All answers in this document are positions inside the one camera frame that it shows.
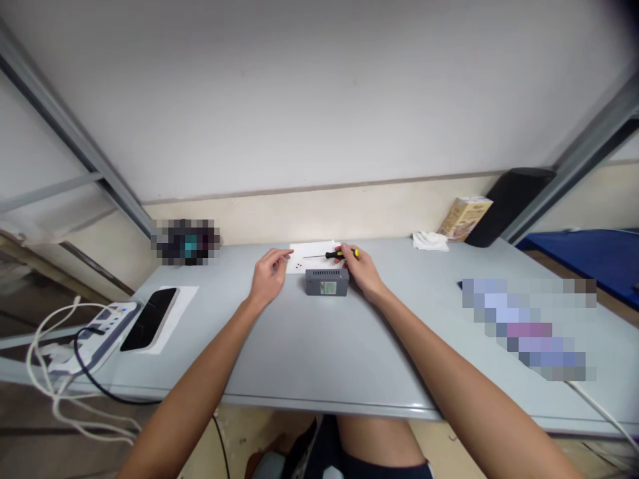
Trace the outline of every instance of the left hand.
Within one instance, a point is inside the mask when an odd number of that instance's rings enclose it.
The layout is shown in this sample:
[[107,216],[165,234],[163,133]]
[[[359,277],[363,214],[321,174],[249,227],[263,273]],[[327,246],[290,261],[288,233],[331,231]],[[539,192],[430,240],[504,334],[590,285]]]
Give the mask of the left hand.
[[260,307],[273,301],[284,286],[286,260],[291,258],[292,249],[271,248],[257,263],[253,273],[253,284],[248,299]]

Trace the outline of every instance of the leg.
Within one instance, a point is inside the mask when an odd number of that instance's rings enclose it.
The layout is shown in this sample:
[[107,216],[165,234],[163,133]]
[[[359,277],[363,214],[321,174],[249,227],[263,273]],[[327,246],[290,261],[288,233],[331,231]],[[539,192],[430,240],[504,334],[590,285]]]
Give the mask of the leg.
[[394,468],[427,462],[406,420],[337,416],[337,426],[342,449],[354,458]]

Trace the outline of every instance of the smartphone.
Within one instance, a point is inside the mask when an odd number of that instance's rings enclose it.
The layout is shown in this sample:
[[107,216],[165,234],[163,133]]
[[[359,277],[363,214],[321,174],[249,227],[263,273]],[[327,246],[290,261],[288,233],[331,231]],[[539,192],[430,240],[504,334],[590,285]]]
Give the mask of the smartphone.
[[158,339],[158,331],[162,329],[177,296],[177,288],[161,289],[153,293],[128,332],[120,351],[152,347]]

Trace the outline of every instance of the gray device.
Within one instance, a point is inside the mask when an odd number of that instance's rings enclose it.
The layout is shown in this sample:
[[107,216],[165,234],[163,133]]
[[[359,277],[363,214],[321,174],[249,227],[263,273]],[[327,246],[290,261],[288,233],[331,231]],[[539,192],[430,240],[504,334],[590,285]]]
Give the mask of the gray device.
[[306,294],[309,296],[346,296],[348,269],[307,269]]

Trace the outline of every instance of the white power strip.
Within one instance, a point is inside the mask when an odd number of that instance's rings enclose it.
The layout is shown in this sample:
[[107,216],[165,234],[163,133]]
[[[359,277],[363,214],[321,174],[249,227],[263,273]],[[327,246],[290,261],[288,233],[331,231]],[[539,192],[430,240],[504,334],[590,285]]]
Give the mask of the white power strip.
[[[79,355],[83,364],[90,372],[96,371],[124,339],[124,332],[128,325],[140,312],[140,305],[133,301],[129,303],[111,303],[108,309],[96,316],[87,327],[94,327],[104,331],[103,335],[91,331],[83,331],[78,338]],[[82,371],[73,355],[63,363],[51,363],[50,373],[75,375]]]

